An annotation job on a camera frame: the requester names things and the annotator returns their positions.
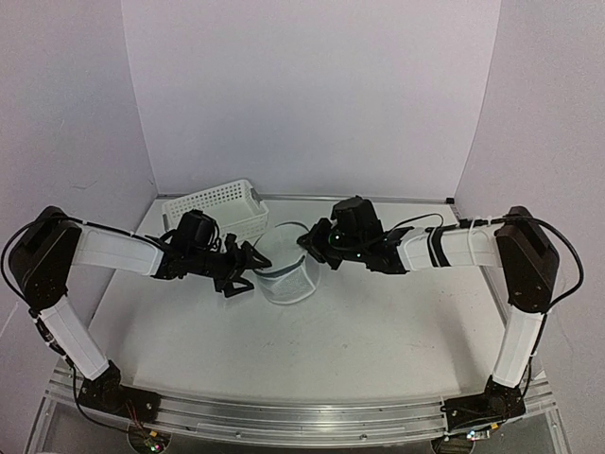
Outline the white mesh laundry bag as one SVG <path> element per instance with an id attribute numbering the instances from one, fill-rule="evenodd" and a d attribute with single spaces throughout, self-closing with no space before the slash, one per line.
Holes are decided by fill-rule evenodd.
<path id="1" fill-rule="evenodd" d="M 271 262 L 266 269 L 255 271 L 257 283 L 272 304 L 290 306 L 310 297 L 320 282 L 319 265 L 298 244 L 309 233 L 301 222 L 276 224 L 253 244 L 257 252 Z"/>

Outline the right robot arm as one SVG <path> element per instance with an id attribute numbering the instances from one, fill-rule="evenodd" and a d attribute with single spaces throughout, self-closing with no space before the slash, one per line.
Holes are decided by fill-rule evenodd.
<path id="1" fill-rule="evenodd" d="M 317 262 L 337 270 L 358 262 L 369 271 L 406 274 L 456 267 L 504 272 L 511 306 L 493 372 L 483 392 L 444 401 L 450 430 L 500 424 L 526 412 L 525 387 L 543 335 L 560 264 L 539 220 L 523 206 L 501 219 L 462 219 L 415 227 L 409 220 L 386 230 L 372 202 L 359 196 L 334 205 L 297 240 Z"/>

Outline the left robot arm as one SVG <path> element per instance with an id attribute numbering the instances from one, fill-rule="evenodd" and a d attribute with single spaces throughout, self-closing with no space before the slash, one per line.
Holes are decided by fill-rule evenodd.
<path id="1" fill-rule="evenodd" d="M 163 281 L 192 274 L 211 279 L 216 292 L 231 298 L 254 288 L 245 271 L 270 265 L 248 241 L 221 235 L 217 222 L 200 210 L 185 213 L 176 228 L 156 237 L 72 218 L 48 206 L 1 253 L 2 276 L 27 304 L 45 343 L 83 378 L 76 404 L 143 423 L 156 420 L 162 398 L 123 384 L 120 369 L 71 304 L 72 269 L 92 266 Z"/>

